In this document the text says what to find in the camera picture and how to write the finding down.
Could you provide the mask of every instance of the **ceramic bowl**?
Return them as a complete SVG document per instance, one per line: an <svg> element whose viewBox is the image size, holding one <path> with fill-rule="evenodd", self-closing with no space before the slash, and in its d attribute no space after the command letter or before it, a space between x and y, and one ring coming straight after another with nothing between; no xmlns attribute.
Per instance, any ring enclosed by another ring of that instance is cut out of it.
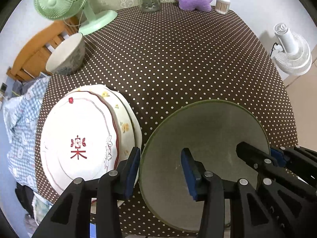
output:
<svg viewBox="0 0 317 238"><path fill-rule="evenodd" d="M46 62L46 71L60 75L72 74L81 67L84 56L83 35L75 33L53 51Z"/></svg>
<svg viewBox="0 0 317 238"><path fill-rule="evenodd" d="M183 148L189 148L195 160L222 179L245 178L256 187L257 172L236 154L236 146L242 141L270 151L261 124L249 111L231 102L201 101L166 118L147 141L140 162L140 189L151 212L179 230L199 230L203 202L195 202L188 192L180 160ZM228 201L225 218L228 223Z"/></svg>
<svg viewBox="0 0 317 238"><path fill-rule="evenodd" d="M42 130L40 154L44 173L61 195L77 177L98 179L119 161L118 129L100 97L67 94L52 108Z"/></svg>

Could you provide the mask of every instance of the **wall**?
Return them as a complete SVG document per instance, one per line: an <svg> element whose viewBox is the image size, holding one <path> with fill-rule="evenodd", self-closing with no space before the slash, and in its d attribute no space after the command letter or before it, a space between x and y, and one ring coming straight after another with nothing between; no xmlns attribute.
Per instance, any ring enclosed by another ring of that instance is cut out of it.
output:
<svg viewBox="0 0 317 238"><path fill-rule="evenodd" d="M252 29L267 51L277 40L273 27L284 22L302 35L311 49L317 44L317 27L299 0L231 0L234 10ZM280 71L284 80L288 75Z"/></svg>
<svg viewBox="0 0 317 238"><path fill-rule="evenodd" d="M33 0L19 3L0 32L0 84L6 82L7 69L28 40L51 23L36 12Z"/></svg>

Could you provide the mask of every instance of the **chair backrest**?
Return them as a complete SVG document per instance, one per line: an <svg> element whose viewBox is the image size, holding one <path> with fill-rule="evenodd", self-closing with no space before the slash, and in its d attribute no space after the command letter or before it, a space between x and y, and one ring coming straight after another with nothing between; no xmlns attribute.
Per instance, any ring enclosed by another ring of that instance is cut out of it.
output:
<svg viewBox="0 0 317 238"><path fill-rule="evenodd" d="M70 25L78 24L75 17L66 22ZM26 43L16 57L12 68L7 70L7 75L14 80L29 81L38 77L40 72L50 74L45 70L46 62L51 55L47 46L51 45L55 49L64 40L62 33L71 36L76 32L78 32L76 27L68 26L62 20L54 21Z"/></svg>

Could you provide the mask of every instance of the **polka dot tablecloth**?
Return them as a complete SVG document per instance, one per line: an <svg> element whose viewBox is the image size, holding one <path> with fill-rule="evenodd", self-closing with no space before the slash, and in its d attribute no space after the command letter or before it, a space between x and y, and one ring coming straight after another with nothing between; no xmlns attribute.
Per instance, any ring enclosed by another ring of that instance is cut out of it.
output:
<svg viewBox="0 0 317 238"><path fill-rule="evenodd" d="M71 76L53 75L38 120L36 182L39 193L51 202L58 194L42 169L42 127L58 100L83 85L104 84L122 93L140 122L144 143L177 109L200 100L223 99L249 110L262 124L270 146L297 144L283 82L260 41L233 11L227 15L214 10L185 12L173 3L164 3L161 11L152 14L126 8L85 41L84 66ZM193 235L159 221L138 185L119 210L125 233Z"/></svg>

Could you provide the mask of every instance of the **blue gripper pad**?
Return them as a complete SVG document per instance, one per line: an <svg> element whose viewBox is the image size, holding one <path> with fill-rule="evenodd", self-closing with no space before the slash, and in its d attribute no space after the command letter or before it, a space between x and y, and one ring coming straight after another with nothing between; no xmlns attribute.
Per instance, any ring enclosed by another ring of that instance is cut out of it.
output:
<svg viewBox="0 0 317 238"><path fill-rule="evenodd" d="M136 148L135 157L130 167L129 174L126 178L126 189L125 189L126 199L128 199L132 195L135 178L137 177L137 170L140 165L140 159L141 159L141 151L139 148Z"/></svg>
<svg viewBox="0 0 317 238"><path fill-rule="evenodd" d="M271 151L271 156L277 160L278 166L285 167L287 161L284 159L284 155L278 150L275 150L273 148L270 148L270 151Z"/></svg>
<svg viewBox="0 0 317 238"><path fill-rule="evenodd" d="M181 152L181 163L185 175L189 194L194 200L197 200L198 194L196 184L200 181L201 175L199 174L195 161L188 148L184 148Z"/></svg>

